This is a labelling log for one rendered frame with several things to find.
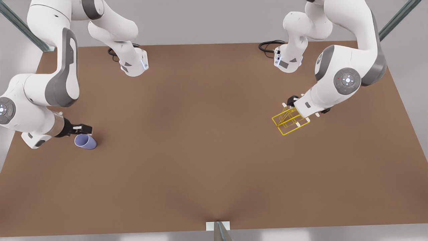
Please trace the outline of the lilac cup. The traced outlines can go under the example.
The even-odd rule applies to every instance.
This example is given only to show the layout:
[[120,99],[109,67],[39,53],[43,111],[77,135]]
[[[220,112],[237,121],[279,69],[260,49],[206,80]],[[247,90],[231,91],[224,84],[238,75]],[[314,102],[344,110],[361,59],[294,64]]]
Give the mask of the lilac cup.
[[79,134],[74,139],[74,144],[80,148],[92,150],[97,147],[97,142],[92,136],[87,134]]

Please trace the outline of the yellow wire cup holder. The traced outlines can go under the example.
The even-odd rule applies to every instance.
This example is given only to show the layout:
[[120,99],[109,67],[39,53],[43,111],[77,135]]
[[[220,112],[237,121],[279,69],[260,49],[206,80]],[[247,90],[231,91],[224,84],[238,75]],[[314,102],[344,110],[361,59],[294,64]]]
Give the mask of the yellow wire cup holder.
[[273,116],[272,120],[283,136],[310,122],[310,119],[303,118],[296,108],[290,108],[287,105],[280,114]]

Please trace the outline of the silver frame post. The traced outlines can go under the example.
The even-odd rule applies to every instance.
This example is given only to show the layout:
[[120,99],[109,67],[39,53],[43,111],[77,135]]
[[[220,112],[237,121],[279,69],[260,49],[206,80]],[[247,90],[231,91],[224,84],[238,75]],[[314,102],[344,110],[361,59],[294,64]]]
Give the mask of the silver frame post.
[[28,38],[43,52],[54,52],[55,47],[48,46],[38,38],[28,27],[28,25],[3,1],[0,0],[0,13],[12,23],[23,35]]
[[222,222],[214,222],[214,241],[233,241]]
[[408,0],[402,8],[380,30],[379,38],[382,41],[422,0]]

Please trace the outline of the white post foot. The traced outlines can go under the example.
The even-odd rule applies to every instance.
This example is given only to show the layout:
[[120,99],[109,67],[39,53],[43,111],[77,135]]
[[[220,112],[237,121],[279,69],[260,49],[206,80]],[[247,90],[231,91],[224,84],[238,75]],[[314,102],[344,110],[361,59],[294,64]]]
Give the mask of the white post foot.
[[[215,221],[215,222],[206,222],[205,223],[205,230],[206,231],[214,231],[214,228],[215,228],[215,223],[216,223],[217,221]],[[222,223],[223,224],[223,226],[224,226],[224,228],[226,229],[226,230],[231,230],[231,228],[230,228],[230,222],[229,221],[219,221],[220,223]]]

